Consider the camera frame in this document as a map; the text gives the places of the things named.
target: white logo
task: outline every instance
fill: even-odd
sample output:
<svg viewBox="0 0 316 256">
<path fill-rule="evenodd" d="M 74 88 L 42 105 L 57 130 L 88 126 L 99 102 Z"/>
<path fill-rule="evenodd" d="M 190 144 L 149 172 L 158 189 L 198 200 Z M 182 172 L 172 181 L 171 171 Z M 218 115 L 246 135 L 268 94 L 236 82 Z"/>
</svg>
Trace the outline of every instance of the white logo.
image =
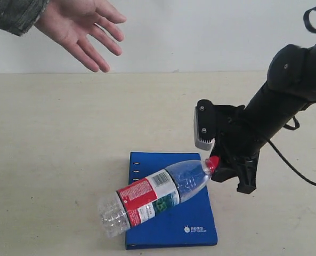
<svg viewBox="0 0 316 256">
<path fill-rule="evenodd" d="M 184 227 L 184 231 L 186 233 L 204 233 L 206 232 L 206 229 L 204 227 L 189 227 L 189 226 L 185 226 Z"/>
<path fill-rule="evenodd" d="M 186 233 L 189 233 L 189 232 L 191 231 L 191 229 L 189 228 L 189 226 L 185 226 L 184 231 L 185 231 Z"/>
</svg>

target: red and white label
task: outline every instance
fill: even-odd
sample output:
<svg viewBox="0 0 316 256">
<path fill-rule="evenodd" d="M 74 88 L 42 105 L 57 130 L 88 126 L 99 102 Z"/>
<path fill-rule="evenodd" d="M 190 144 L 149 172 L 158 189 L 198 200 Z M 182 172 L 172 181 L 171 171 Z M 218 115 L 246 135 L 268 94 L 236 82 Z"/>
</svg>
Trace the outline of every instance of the red and white label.
<svg viewBox="0 0 316 256">
<path fill-rule="evenodd" d="M 152 202 L 175 193 L 177 188 L 166 170 L 158 171 L 120 190 L 118 194 L 132 227 L 155 216 Z"/>
</svg>

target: hand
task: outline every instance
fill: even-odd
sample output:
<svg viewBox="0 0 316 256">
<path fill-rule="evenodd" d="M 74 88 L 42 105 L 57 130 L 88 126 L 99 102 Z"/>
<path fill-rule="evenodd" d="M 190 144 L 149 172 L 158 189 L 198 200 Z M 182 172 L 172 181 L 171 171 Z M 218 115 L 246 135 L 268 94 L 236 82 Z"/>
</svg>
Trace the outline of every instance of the hand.
<svg viewBox="0 0 316 256">
<path fill-rule="evenodd" d="M 108 72 L 109 65 L 87 35 L 93 36 L 119 56 L 122 54 L 120 46 L 103 29 L 120 42 L 124 35 L 116 24 L 125 21 L 126 18 L 107 0 L 51 0 L 35 26 L 86 68 L 93 72 Z"/>
</svg>

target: denim jacket sleeve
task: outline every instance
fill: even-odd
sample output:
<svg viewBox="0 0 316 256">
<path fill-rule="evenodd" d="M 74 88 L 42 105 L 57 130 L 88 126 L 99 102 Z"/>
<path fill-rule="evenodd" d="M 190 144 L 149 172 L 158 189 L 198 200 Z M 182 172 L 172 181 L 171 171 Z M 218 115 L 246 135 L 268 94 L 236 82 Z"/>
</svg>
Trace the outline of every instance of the denim jacket sleeve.
<svg viewBox="0 0 316 256">
<path fill-rule="evenodd" d="M 0 29 L 21 36 L 45 10 L 49 0 L 0 0 Z"/>
</svg>

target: finger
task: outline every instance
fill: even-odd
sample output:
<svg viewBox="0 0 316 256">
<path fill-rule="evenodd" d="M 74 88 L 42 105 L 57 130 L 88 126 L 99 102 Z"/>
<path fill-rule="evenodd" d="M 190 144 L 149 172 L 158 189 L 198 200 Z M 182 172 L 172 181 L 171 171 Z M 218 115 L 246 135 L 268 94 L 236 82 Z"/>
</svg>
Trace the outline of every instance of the finger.
<svg viewBox="0 0 316 256">
<path fill-rule="evenodd" d="M 126 17 L 123 16 L 113 5 L 107 0 L 95 0 L 96 12 L 113 23 L 123 23 Z"/>
<path fill-rule="evenodd" d="M 114 23 L 110 22 L 106 18 L 100 16 L 96 24 L 108 31 L 109 34 L 112 35 L 112 37 L 114 37 L 117 41 L 121 42 L 124 39 L 124 34 L 122 33 L 121 29 L 119 29 Z"/>
<path fill-rule="evenodd" d="M 94 25 L 94 28 L 90 32 L 90 35 L 98 40 L 101 44 L 103 44 L 114 55 L 119 56 L 122 54 L 121 47 L 97 25 Z"/>
<path fill-rule="evenodd" d="M 104 58 L 97 52 L 94 46 L 89 42 L 87 38 L 80 39 L 77 44 L 82 50 L 98 65 L 103 72 L 109 71 L 109 65 Z"/>
<path fill-rule="evenodd" d="M 77 44 L 63 45 L 63 47 L 78 61 L 80 61 L 86 68 L 93 72 L 99 71 L 99 65 L 92 60 Z"/>
</svg>

